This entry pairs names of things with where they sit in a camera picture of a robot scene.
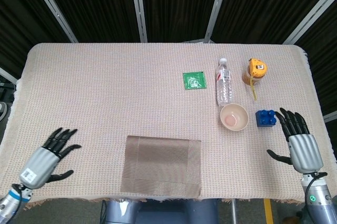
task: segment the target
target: blue toy block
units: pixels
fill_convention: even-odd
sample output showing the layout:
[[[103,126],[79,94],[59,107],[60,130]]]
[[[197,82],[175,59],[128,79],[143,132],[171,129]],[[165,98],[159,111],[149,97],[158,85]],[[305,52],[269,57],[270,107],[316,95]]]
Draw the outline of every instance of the blue toy block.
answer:
[[[270,128],[276,124],[275,112],[273,110],[260,110],[255,113],[255,116],[259,128]]]

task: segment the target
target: plastic water bottle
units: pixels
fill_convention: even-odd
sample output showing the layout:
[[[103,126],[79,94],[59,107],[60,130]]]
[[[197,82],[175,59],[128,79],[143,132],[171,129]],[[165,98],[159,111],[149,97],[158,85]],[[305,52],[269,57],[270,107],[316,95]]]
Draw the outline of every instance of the plastic water bottle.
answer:
[[[225,106],[232,101],[231,72],[225,58],[219,60],[216,72],[216,99],[218,106]]]

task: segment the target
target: beige tablecloth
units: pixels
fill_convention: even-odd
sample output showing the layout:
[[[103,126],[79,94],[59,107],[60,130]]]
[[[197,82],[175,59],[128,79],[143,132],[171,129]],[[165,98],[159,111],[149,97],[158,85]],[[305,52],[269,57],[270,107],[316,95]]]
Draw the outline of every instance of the beige tablecloth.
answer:
[[[219,58],[232,70],[234,102],[250,117],[244,131],[219,120],[215,71]],[[269,71],[250,88],[241,80],[257,57]],[[266,149],[289,155],[279,123],[257,128],[255,112],[301,113],[318,142],[331,194],[337,194],[337,165],[304,52],[297,46],[240,44],[39,44],[28,54],[4,140],[0,146],[0,195],[4,195],[34,150],[56,128],[77,128],[69,144],[80,144],[56,168],[73,169],[66,180],[34,191],[48,198],[157,198],[121,193],[128,135],[201,140],[204,198],[273,198],[303,201],[292,166]],[[184,72],[203,71],[207,89],[185,90]]]

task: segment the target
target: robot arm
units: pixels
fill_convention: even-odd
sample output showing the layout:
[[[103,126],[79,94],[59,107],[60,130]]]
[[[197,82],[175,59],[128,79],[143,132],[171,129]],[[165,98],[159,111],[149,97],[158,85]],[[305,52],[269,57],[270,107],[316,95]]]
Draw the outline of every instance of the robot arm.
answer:
[[[329,189],[323,177],[326,172],[319,172],[323,167],[322,157],[315,140],[309,133],[304,118],[298,113],[292,113],[280,108],[276,112],[284,132],[290,157],[281,157],[268,149],[268,154],[276,161],[293,165],[294,169],[303,174],[301,180],[305,192],[305,205],[315,224],[337,224],[337,211],[332,203]]]
[[[77,129],[53,132],[42,147],[39,147],[20,172],[20,184],[12,184],[8,194],[0,200],[0,224],[10,223],[14,216],[29,202],[33,189],[41,188],[45,183],[66,179],[74,173],[68,170],[64,174],[52,174],[58,163],[80,145],[71,145],[61,152]]]

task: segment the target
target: white bowl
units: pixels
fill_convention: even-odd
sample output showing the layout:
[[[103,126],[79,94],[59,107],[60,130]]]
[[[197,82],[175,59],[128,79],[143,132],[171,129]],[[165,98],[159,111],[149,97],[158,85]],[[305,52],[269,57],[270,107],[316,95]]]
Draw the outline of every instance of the white bowl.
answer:
[[[232,131],[241,131],[248,125],[248,113],[239,104],[228,104],[220,112],[221,123]]]

